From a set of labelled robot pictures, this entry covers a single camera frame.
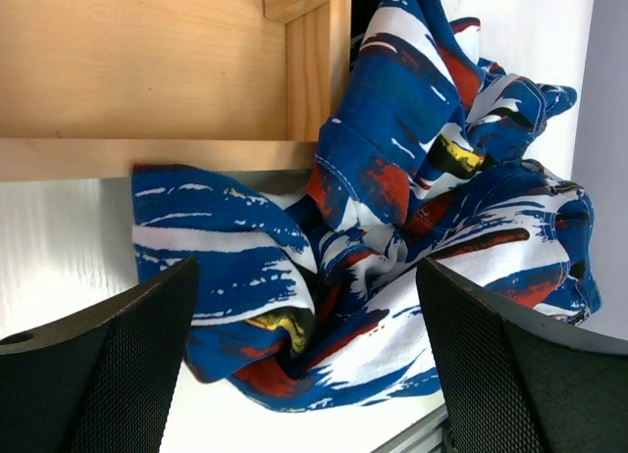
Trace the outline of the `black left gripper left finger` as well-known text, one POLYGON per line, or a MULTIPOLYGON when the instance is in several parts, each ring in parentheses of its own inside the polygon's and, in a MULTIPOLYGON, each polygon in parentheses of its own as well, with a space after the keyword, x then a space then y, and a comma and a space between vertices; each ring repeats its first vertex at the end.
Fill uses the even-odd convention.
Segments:
POLYGON ((4 452, 157 452, 200 269, 143 283, 1 341, 4 452))

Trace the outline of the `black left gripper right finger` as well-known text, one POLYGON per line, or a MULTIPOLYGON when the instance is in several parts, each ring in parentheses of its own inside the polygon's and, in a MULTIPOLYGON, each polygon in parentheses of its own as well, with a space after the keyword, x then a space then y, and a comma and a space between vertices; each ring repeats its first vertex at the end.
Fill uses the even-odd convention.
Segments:
POLYGON ((627 343, 497 295, 432 259, 420 305, 453 452, 624 452, 627 343))

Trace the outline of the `blue patterned trousers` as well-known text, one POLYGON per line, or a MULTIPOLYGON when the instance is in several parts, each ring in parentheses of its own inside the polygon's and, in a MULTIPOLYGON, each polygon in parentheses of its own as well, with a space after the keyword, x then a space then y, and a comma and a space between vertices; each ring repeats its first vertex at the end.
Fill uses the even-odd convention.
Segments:
POLYGON ((441 0, 356 0, 352 71, 304 193, 137 166, 140 280, 200 267, 184 359, 278 412, 438 391, 413 270, 429 257, 578 325, 602 299, 584 189, 526 159, 576 91, 507 73, 441 0))

